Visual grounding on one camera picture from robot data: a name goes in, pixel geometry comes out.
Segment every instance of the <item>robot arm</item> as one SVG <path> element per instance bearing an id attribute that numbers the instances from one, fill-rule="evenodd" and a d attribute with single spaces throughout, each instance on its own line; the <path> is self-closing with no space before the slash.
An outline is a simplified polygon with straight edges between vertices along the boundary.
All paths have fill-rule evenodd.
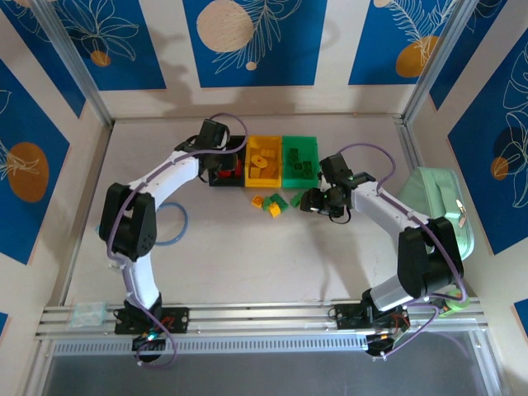
<path id="1" fill-rule="evenodd" d="M 337 314 L 347 319 L 338 322 L 338 327 L 372 328 L 384 320 L 390 327 L 392 319 L 387 322 L 386 318 L 401 314 L 403 304 L 454 283 L 450 265 L 419 223 L 432 231 L 463 276 L 455 231 L 449 220 L 429 219 L 387 193 L 371 175 L 354 175 L 341 154 L 325 158 L 320 165 L 321 186 L 304 193 L 300 209 L 328 215 L 333 221 L 345 211 L 350 219 L 353 208 L 374 220 L 398 246 L 397 275 L 363 293 L 361 304 L 337 306 L 336 311 L 342 311 Z"/>
<path id="2" fill-rule="evenodd" d="M 108 189 L 99 228 L 99 236 L 107 244 L 121 206 L 138 189 L 126 208 L 132 213 L 120 219 L 111 246 L 111 251 L 119 258 L 127 292 L 125 309 L 130 311 L 130 316 L 144 317 L 140 307 L 155 316 L 159 316 L 161 309 L 162 299 L 154 281 L 150 258 L 157 237 L 156 210 L 174 191 L 204 170 L 232 168 L 234 158 L 224 155 L 226 158 L 220 160 L 218 155 L 200 153 L 202 150 L 220 152 L 228 141 L 229 129 L 226 125 L 205 120 L 200 134 L 178 145 L 150 173 L 129 185 L 114 183 Z"/>

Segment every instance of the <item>wire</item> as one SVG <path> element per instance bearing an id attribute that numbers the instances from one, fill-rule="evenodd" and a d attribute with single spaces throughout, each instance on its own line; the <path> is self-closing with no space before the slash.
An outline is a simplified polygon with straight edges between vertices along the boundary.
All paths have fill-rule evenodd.
<path id="1" fill-rule="evenodd" d="M 447 266 L 450 268 L 451 272 L 453 273 L 453 277 L 455 278 L 456 286 L 458 287 L 458 289 L 461 292 L 461 296 L 459 298 L 456 297 L 456 296 L 443 295 L 443 294 L 439 294 L 439 293 L 431 293 L 431 294 L 429 294 L 429 296 L 443 298 L 443 299 L 452 299 L 452 300 L 460 302 L 460 303 L 465 302 L 466 299 L 468 298 L 468 293 L 467 293 L 467 291 L 465 289 L 464 282 L 462 281 L 462 277 L 460 276 L 459 272 L 457 271 L 456 266 L 453 263 L 453 260 L 451 259 L 451 257 L 447 253 L 446 249 L 444 248 L 444 246 L 442 245 L 440 240 L 429 229 L 429 227 L 427 227 L 412 211 L 409 211 L 407 208 L 405 208 L 404 206 L 400 205 L 396 200 L 393 200 L 392 198 L 387 196 L 384 193 L 384 190 L 381 190 L 381 187 L 383 186 L 383 184 L 386 181 L 388 181 L 388 179 L 390 179 L 396 173 L 396 161 L 394 160 L 394 157 L 392 155 L 390 155 L 390 153 L 387 150 L 385 150 L 384 148 L 381 148 L 380 146 L 378 146 L 376 144 L 371 144 L 371 143 L 353 143 L 353 144 L 348 144 L 347 146 L 345 146 L 341 150 L 339 150 L 337 153 L 342 153 L 345 150 L 351 149 L 353 147 L 359 147 L 359 146 L 361 146 L 361 147 L 370 147 L 370 148 L 376 149 L 376 150 L 380 151 L 381 153 L 385 154 L 385 157 L 387 157 L 389 159 L 389 161 L 390 161 L 390 163 L 392 165 L 392 168 L 391 168 L 391 170 L 390 170 L 390 172 L 389 172 L 389 174 L 387 176 L 385 176 L 385 177 L 383 177 L 383 178 L 381 178 L 379 180 L 378 186 L 376 187 L 376 192 L 378 193 L 378 195 L 383 200 L 385 200 L 386 202 L 391 204 L 393 207 L 398 209 L 400 212 L 402 212 L 404 215 L 406 215 L 409 219 L 411 219 L 416 224 L 418 224 L 426 232 L 427 236 L 429 236 L 429 238 L 432 240 L 432 242 L 435 244 L 435 246 L 440 251 L 441 255 L 444 257 L 444 260 L 447 263 Z"/>
<path id="2" fill-rule="evenodd" d="M 344 224 L 350 223 L 350 220 L 352 219 L 352 213 L 350 213 L 350 209 L 348 209 L 348 206 L 346 206 L 345 209 L 346 209 L 346 214 L 348 215 L 348 219 L 346 219 L 346 221 L 340 223 L 340 222 L 334 220 L 334 218 L 332 217 L 332 213 L 328 213 L 328 218 L 330 219 L 331 222 L 333 222 L 335 224 L 344 225 Z"/>
<path id="3" fill-rule="evenodd" d="M 176 237 L 174 237 L 173 239 L 169 239 L 168 241 L 156 242 L 155 245 L 157 246 L 170 246 L 176 242 L 179 242 L 180 239 L 183 238 L 183 236 L 187 232 L 187 228 L 189 227 L 189 215 L 187 214 L 185 208 L 177 202 L 165 202 L 159 206 L 158 210 L 167 208 L 168 206 L 174 206 L 181 210 L 181 212 L 183 213 L 183 227 L 181 228 L 180 233 Z"/>
<path id="4" fill-rule="evenodd" d="M 419 304 L 419 303 L 414 303 L 414 304 L 410 304 L 412 305 L 413 307 L 423 307 L 423 308 L 430 308 L 430 309 L 434 309 L 435 310 L 435 313 L 432 315 L 432 317 L 423 325 L 421 326 L 416 332 L 414 332 L 413 334 L 411 334 L 411 336 L 405 340 L 404 342 L 402 342 L 401 344 L 399 344 L 398 346 L 396 346 L 392 351 L 389 351 L 387 353 L 384 354 L 384 358 L 387 358 L 389 356 L 391 356 L 393 353 L 396 353 L 397 351 L 399 351 L 401 348 L 405 347 L 407 344 L 410 343 L 410 341 L 412 341 L 414 338 L 416 338 L 421 332 L 423 332 L 427 326 L 429 326 L 433 320 L 435 320 L 437 317 L 438 317 L 438 314 L 440 313 L 440 309 L 435 306 L 435 305 L 431 305 L 431 304 Z"/>
<path id="5" fill-rule="evenodd" d="M 444 257 L 444 260 L 445 262 L 447 263 L 447 266 L 450 268 L 452 274 L 453 274 L 453 277 L 455 278 L 455 283 L 456 283 L 456 286 L 459 288 L 460 292 L 461 292 L 461 296 L 460 298 L 457 298 L 455 296 L 451 296 L 451 295 L 443 295 L 443 294 L 440 294 L 440 293 L 430 293 L 428 296 L 431 296 L 431 297 L 438 297 L 438 298 L 443 298 L 443 299 L 452 299 L 454 301 L 458 301 L 460 303 L 463 303 L 467 300 L 468 298 L 468 293 L 467 293 L 467 290 L 465 289 L 465 286 L 464 286 L 464 282 L 462 281 L 462 277 L 460 276 L 460 273 L 457 271 L 456 269 L 456 266 L 455 264 L 453 263 L 453 260 L 451 259 L 451 257 L 449 256 L 449 254 L 447 253 L 446 249 L 444 248 L 444 245 L 442 245 L 442 243 L 440 242 L 440 240 L 436 237 L 436 235 L 429 229 L 429 227 L 427 227 L 414 213 L 413 211 L 409 211 L 407 208 L 405 208 L 404 206 L 402 206 L 401 204 L 399 204 L 396 200 L 393 200 L 392 198 L 390 198 L 388 195 L 385 194 L 384 190 L 381 189 L 381 187 L 383 186 L 383 184 L 388 181 L 388 179 L 390 179 L 395 173 L 396 173 L 396 161 L 394 160 L 394 157 L 392 155 L 390 155 L 390 153 L 385 150 L 384 148 L 381 148 L 380 146 L 376 145 L 376 144 L 371 144 L 371 143 L 354 143 L 354 144 L 348 144 L 347 146 L 343 147 L 341 150 L 339 150 L 337 153 L 342 153 L 343 151 L 345 150 L 348 150 L 348 149 L 351 149 L 353 147 L 370 147 L 370 148 L 373 148 L 373 149 L 377 149 L 378 151 L 380 151 L 381 153 L 385 154 L 385 156 L 389 159 L 391 165 L 392 165 L 392 168 L 389 172 L 389 174 L 383 178 L 381 178 L 378 182 L 378 186 L 376 187 L 376 192 L 378 193 L 378 195 L 383 199 L 385 200 L 386 202 L 388 202 L 389 204 L 391 204 L 394 208 L 396 208 L 397 210 L 399 210 L 400 212 L 402 212 L 404 215 L 406 215 L 409 219 L 411 219 L 412 221 L 414 221 L 414 223 L 418 224 L 427 234 L 427 236 L 429 236 L 429 238 L 431 239 L 431 241 L 435 244 L 436 248 L 438 248 L 438 250 L 440 251 L 442 257 Z M 386 354 L 384 354 L 384 358 L 392 355 L 393 353 L 395 353 L 396 351 L 398 351 L 400 348 L 404 347 L 405 345 L 407 345 L 411 340 L 413 340 L 414 338 L 416 338 L 416 336 L 418 334 L 420 334 L 421 332 L 423 332 L 427 326 L 429 326 L 433 320 L 435 320 L 439 313 L 440 313 L 440 310 L 435 306 L 435 305 L 431 305 L 431 304 L 419 304 L 419 303 L 414 303 L 414 302 L 411 302 L 411 303 L 407 303 L 407 306 L 423 306 L 423 307 L 428 307 L 428 308 L 431 308 L 431 309 L 434 309 L 435 310 L 435 313 L 433 314 L 432 318 L 429 319 L 421 328 L 419 328 L 411 337 L 409 337 L 407 340 L 405 340 L 404 342 L 402 342 L 400 345 L 398 345 L 397 347 L 395 347 L 392 351 L 389 351 L 387 352 Z"/>
<path id="6" fill-rule="evenodd" d="M 182 161 L 184 159 L 187 159 L 187 158 L 190 158 L 190 157 L 194 157 L 196 155 L 201 155 L 201 154 L 233 154 L 233 153 L 236 153 L 239 150 L 243 149 L 243 147 L 246 145 L 246 143 L 248 141 L 248 128 L 247 128 L 246 124 L 244 123 L 244 121 L 242 121 L 236 115 L 230 114 L 230 113 L 217 113 L 217 114 L 211 116 L 210 120 L 213 120 L 213 119 L 218 118 L 220 116 L 232 117 L 232 118 L 234 118 L 235 120 L 237 120 L 240 123 L 240 125 L 244 129 L 244 140 L 243 140 L 243 142 L 238 147 L 231 148 L 231 149 L 225 150 L 225 151 L 218 151 L 218 150 L 210 149 L 210 150 L 198 150 L 198 151 L 194 151 L 194 152 L 191 152 L 191 153 L 183 154 L 181 157 L 176 158 L 172 163 L 165 163 L 156 172 L 153 172 L 150 176 L 146 177 L 145 181 L 140 182 L 140 184 L 138 184 L 138 186 L 135 187 L 132 190 L 132 192 L 129 194 L 129 196 L 126 197 L 125 201 L 123 202 L 123 205 L 119 209 L 119 212 L 117 212 L 117 216 L 115 217 L 114 225 L 112 226 L 112 229 L 110 231 L 110 236 L 108 238 L 108 242 L 106 243 L 106 255 L 108 256 L 108 258 L 120 263 L 122 266 L 126 266 L 127 265 L 127 260 L 125 260 L 123 257 L 117 256 L 112 251 L 112 246 L 114 245 L 114 239 L 116 238 L 117 229 L 119 227 L 121 219 L 123 218 L 123 215 L 126 212 L 126 208 L 130 205 L 130 202 L 132 202 L 134 197 L 143 188 L 145 188 L 153 179 L 155 179 L 160 174 L 165 172 L 167 169 L 169 169 L 173 165 L 176 165 L 177 163 L 179 163 L 180 161 Z M 127 276 L 123 275 L 123 279 L 125 280 L 125 284 L 127 286 L 127 290 L 131 290 L 131 289 L 129 289 L 130 283 L 129 283 L 129 280 L 127 279 Z M 141 361 L 139 361 L 138 364 L 142 365 L 144 367 L 156 368 L 156 369 L 162 369 L 162 368 L 165 368 L 165 367 L 169 367 L 176 360 L 176 356 L 177 356 L 176 339 L 167 330 L 167 328 L 165 328 L 165 326 L 163 326 L 162 323 L 154 315 L 152 315 L 150 313 L 150 311 L 147 308 L 145 308 L 135 298 L 134 294 L 131 294 L 130 296 L 131 296 L 132 300 L 134 301 L 134 305 L 136 305 L 139 309 L 141 309 L 154 322 L 154 324 L 157 325 L 167 335 L 168 339 L 171 341 L 171 344 L 172 344 L 172 347 L 173 347 L 173 350 L 174 350 L 174 353 L 172 355 L 172 359 L 166 364 L 163 364 L 163 365 L 152 365 L 152 364 L 143 365 L 143 362 L 141 362 Z"/>

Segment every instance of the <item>blue panel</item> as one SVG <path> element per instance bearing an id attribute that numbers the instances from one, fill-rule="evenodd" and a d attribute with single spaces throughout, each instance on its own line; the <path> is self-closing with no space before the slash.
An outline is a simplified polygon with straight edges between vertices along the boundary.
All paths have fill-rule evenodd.
<path id="1" fill-rule="evenodd" d="M 0 312 L 0 337 L 2 336 L 3 328 L 7 323 L 7 313 Z"/>
<path id="2" fill-rule="evenodd" d="M 69 143 L 0 61 L 0 252 L 27 264 Z"/>
<path id="3" fill-rule="evenodd" d="M 521 320 L 522 327 L 525 329 L 526 336 L 528 336 L 528 299 L 514 303 L 514 305 Z"/>
<path id="4" fill-rule="evenodd" d="M 481 0 L 429 93 L 436 109 L 446 99 L 507 0 Z"/>
<path id="5" fill-rule="evenodd" d="M 454 7 L 452 0 L 371 0 L 349 84 L 414 84 Z"/>
<path id="6" fill-rule="evenodd" d="M 202 87 L 313 85 L 326 0 L 183 0 Z"/>
<path id="7" fill-rule="evenodd" d="M 449 134 L 494 253 L 528 236 L 528 31 Z"/>
<path id="8" fill-rule="evenodd" d="M 54 7 L 100 90 L 165 89 L 139 0 L 57 0 Z"/>
<path id="9" fill-rule="evenodd" d="M 46 71 L 53 84 L 77 117 L 83 111 L 86 99 L 55 52 L 46 34 L 40 28 L 29 8 L 14 0 L 1 0 L 0 8 L 12 23 L 20 37 Z"/>

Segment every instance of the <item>green cube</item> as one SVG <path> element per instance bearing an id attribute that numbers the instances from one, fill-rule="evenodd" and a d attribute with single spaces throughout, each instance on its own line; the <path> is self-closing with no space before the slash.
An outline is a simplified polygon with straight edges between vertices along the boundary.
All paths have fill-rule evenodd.
<path id="1" fill-rule="evenodd" d="M 270 199 L 275 202 L 276 204 L 278 204 L 279 208 L 280 208 L 280 211 L 281 212 L 284 212 L 285 210 L 288 209 L 289 205 L 288 203 L 282 199 L 282 197 L 278 194 L 273 194 Z"/>

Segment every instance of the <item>yellow container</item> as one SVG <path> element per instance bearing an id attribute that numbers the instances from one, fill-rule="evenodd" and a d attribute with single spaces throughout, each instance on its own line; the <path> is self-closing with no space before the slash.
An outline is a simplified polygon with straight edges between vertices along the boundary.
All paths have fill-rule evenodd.
<path id="1" fill-rule="evenodd" d="M 259 177 L 251 177 L 251 162 L 254 155 L 266 158 L 267 166 L 260 169 Z M 279 188 L 282 183 L 282 137 L 281 136 L 250 136 L 246 145 L 245 163 L 246 187 Z"/>

